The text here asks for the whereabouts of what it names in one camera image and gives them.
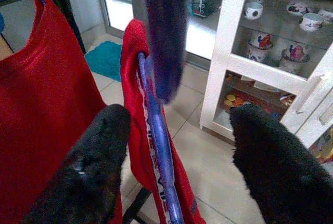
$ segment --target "black fuzzy object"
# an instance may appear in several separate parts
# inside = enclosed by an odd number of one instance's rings
[[[234,163],[267,224],[333,223],[333,179],[299,139],[262,108],[231,109]]]
[[[23,223],[107,223],[119,193],[130,124],[123,106],[102,109]]]

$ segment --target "teal rug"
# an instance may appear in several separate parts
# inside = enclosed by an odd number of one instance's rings
[[[120,82],[121,45],[105,41],[85,55],[90,70]]]

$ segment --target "red towel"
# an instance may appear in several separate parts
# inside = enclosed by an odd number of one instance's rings
[[[157,168],[155,152],[147,123],[147,111],[144,107],[143,92],[138,80],[137,55],[143,52],[149,55],[144,24],[138,20],[132,20],[127,26],[121,52],[120,74],[124,93],[124,106],[132,117],[129,150],[131,169],[136,179],[153,193],[155,204],[160,217],[160,223],[170,223],[169,212],[160,183],[160,173]],[[170,138],[170,146],[175,172],[175,187],[183,212],[185,223],[205,223],[201,218],[195,197],[187,179],[183,164],[177,155],[176,149]]]
[[[19,223],[105,107],[65,17],[34,0],[27,45],[0,62],[0,223]],[[115,221],[121,223],[118,197]]]

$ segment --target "white cabinet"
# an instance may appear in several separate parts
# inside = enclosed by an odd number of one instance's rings
[[[253,2],[263,12],[249,20],[245,14],[253,11]],[[313,20],[307,24],[313,32],[300,27],[322,8],[333,12],[333,3],[222,0],[200,125],[233,139],[228,110],[251,102],[307,146],[331,126],[327,101],[333,102],[333,24]],[[324,109],[323,124],[318,118]],[[308,129],[312,135],[305,133]]]

